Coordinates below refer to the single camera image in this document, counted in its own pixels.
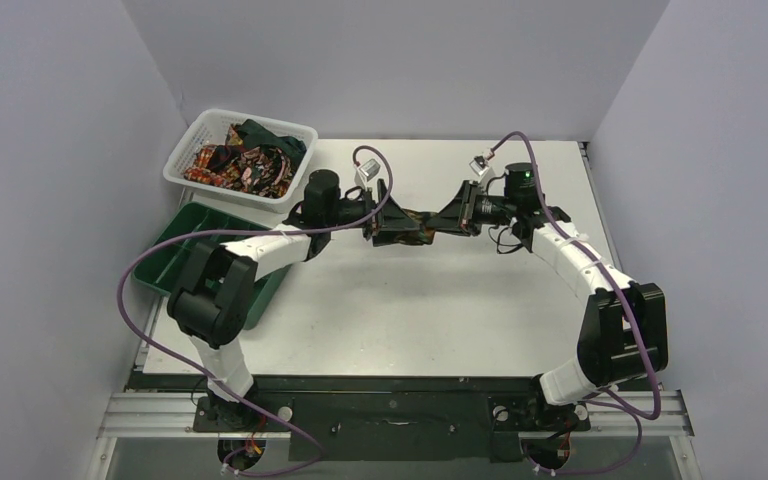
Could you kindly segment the orange green patterned tie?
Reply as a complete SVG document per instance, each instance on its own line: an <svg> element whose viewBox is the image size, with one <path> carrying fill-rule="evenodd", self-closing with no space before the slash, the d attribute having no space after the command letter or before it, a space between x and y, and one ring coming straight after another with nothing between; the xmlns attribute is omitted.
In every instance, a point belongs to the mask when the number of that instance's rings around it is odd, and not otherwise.
<svg viewBox="0 0 768 480"><path fill-rule="evenodd" d="M450 228L453 222L438 212L407 209L406 215L417 224L417 229L400 235L398 242L408 246L431 245L435 234Z"/></svg>

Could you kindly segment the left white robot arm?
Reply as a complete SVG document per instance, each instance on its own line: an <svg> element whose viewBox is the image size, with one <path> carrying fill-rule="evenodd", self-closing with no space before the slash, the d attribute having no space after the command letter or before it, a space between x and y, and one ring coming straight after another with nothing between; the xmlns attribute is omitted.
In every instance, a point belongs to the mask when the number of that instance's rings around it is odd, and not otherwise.
<svg viewBox="0 0 768 480"><path fill-rule="evenodd" d="M340 226L360 229L376 246L433 241L434 213L400 207L384 181L376 189L358 187L355 197L339 183L334 171L317 170L300 206L265 234L224 244L198 241L172 289L167 313L196 348L209 407L232 429L245 430L264 417L239 341L259 280L315 258Z"/></svg>

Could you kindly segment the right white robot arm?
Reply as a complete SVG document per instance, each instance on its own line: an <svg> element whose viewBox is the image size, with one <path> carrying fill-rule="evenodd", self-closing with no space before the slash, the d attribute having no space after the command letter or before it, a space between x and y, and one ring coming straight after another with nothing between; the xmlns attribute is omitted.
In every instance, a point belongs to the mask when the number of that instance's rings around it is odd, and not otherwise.
<svg viewBox="0 0 768 480"><path fill-rule="evenodd" d="M483 227L507 227L526 250L552 267L584 304L575 352L538 375L524 400L526 418L548 427L564 409L608 394L612 386L657 374L669 362L666 297L654 283L640 283L607 261L571 217L547 203L537 166L509 164L499 195L489 182L465 181L439 212L422 215L421 232L476 236Z"/></svg>

